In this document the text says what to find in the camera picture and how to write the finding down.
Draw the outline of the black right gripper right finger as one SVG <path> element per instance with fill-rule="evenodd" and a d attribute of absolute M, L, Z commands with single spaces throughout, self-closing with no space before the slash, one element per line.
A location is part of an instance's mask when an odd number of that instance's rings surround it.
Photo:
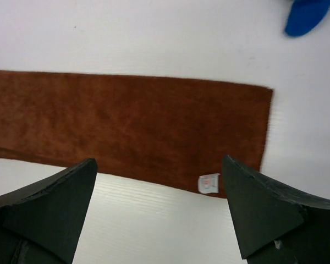
<path fill-rule="evenodd" d="M 330 200 L 223 159 L 223 183 L 242 259 L 330 263 Z"/>

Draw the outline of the brown towel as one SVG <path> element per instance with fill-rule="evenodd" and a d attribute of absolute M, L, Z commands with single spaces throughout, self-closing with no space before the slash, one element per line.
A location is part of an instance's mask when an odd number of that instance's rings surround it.
<path fill-rule="evenodd" d="M 231 155 L 259 170 L 273 91 L 154 76 L 0 70 L 0 158 L 197 192 Z"/>

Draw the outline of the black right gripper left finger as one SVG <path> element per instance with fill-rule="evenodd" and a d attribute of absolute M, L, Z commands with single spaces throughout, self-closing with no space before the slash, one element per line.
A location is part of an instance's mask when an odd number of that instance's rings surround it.
<path fill-rule="evenodd" d="M 0 263 L 72 263 L 97 175 L 88 158 L 0 196 Z"/>

